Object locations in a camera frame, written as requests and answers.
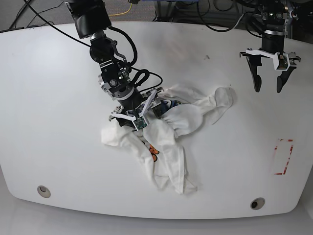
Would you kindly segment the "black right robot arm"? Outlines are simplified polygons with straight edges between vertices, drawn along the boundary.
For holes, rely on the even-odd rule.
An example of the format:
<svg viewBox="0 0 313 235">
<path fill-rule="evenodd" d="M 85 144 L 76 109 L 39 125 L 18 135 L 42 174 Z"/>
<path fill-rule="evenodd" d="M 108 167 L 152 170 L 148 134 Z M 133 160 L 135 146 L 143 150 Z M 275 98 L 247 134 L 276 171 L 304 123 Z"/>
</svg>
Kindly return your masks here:
<svg viewBox="0 0 313 235">
<path fill-rule="evenodd" d="M 116 119 L 120 126 L 129 126 L 139 131 L 149 125 L 147 113 L 154 112 L 161 116 L 157 94 L 161 92 L 160 85 L 138 90 L 148 80 L 152 73 L 147 69 L 136 70 L 133 78 L 130 73 L 137 61 L 137 49 L 130 36 L 123 30 L 113 27 L 102 0 L 69 0 L 65 3 L 74 20 L 80 39 L 90 39 L 89 54 L 93 61 L 99 64 L 101 73 L 98 77 L 101 89 L 119 105 L 110 114 L 109 119 Z M 133 50 L 133 60 L 117 50 L 117 41 L 107 37 L 105 30 L 109 29 L 122 34 Z"/>
</svg>

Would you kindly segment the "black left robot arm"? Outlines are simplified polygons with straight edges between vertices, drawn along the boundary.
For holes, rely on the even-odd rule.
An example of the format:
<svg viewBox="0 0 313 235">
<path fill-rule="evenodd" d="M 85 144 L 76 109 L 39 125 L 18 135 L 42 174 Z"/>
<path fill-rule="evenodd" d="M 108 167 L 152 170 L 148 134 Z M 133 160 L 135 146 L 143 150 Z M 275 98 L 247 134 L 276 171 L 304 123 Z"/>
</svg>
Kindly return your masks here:
<svg viewBox="0 0 313 235">
<path fill-rule="evenodd" d="M 262 39 L 259 49 L 246 49 L 241 52 L 247 60 L 255 91 L 258 93 L 262 79 L 258 75 L 258 67 L 262 66 L 262 58 L 269 58 L 273 67 L 281 74 L 277 77 L 276 91 L 281 92 L 291 73 L 297 68 L 301 58 L 294 52 L 284 51 L 286 32 L 290 21 L 290 13 L 286 0 L 259 0 L 255 13 L 260 14 L 262 20 L 250 16 L 246 25 L 251 26 Z"/>
</svg>

